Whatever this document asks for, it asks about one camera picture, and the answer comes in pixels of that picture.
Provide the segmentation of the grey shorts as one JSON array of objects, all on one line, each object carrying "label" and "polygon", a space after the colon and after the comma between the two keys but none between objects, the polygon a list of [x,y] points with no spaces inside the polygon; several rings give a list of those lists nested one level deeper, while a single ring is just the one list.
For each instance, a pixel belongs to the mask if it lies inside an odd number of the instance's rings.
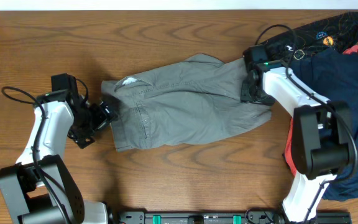
[{"label": "grey shorts", "polygon": [[209,144],[251,131],[271,119],[269,106],[243,103],[246,66],[205,54],[103,81],[101,93],[117,114],[118,151],[163,145]]}]

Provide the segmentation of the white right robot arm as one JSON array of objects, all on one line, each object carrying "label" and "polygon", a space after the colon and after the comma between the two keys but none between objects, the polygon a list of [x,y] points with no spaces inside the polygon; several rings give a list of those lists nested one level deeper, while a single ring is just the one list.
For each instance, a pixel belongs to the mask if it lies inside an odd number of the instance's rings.
[{"label": "white right robot arm", "polygon": [[250,212],[248,223],[351,223],[348,212],[319,212],[326,188],[350,179],[358,154],[347,103],[331,101],[304,84],[283,60],[271,60],[264,45],[243,53],[247,77],[241,101],[271,106],[291,115],[291,160],[295,177],[277,212]]}]

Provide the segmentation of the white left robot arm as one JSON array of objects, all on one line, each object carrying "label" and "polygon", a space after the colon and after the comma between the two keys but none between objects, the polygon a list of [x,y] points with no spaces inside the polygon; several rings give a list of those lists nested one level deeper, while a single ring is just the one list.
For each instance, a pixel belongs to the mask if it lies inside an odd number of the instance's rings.
[{"label": "white left robot arm", "polygon": [[104,202],[83,199],[63,162],[67,139],[84,149],[96,133],[117,118],[105,101],[88,103],[79,79],[67,73],[51,77],[52,90],[31,97],[35,122],[23,153],[0,170],[0,191],[13,223],[113,223]]}]

